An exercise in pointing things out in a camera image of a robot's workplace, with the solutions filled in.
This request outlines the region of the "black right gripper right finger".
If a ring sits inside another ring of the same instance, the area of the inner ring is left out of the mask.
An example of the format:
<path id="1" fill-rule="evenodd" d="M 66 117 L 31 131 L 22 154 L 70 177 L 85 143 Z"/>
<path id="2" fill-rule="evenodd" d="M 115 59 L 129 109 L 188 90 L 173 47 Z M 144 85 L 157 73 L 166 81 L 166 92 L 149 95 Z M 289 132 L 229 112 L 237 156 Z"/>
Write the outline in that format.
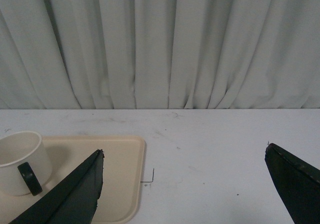
<path id="1" fill-rule="evenodd" d="M 319 223 L 319 169 L 274 143 L 266 148 L 264 159 L 294 223 Z"/>

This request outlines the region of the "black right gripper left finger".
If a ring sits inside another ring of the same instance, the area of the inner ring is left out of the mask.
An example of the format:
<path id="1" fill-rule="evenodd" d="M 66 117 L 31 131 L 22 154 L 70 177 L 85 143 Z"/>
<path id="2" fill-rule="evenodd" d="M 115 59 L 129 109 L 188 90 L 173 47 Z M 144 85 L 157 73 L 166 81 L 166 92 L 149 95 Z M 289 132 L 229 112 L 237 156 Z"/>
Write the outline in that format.
<path id="1" fill-rule="evenodd" d="M 96 150 L 11 223 L 91 223 L 103 187 L 103 159 Z"/>

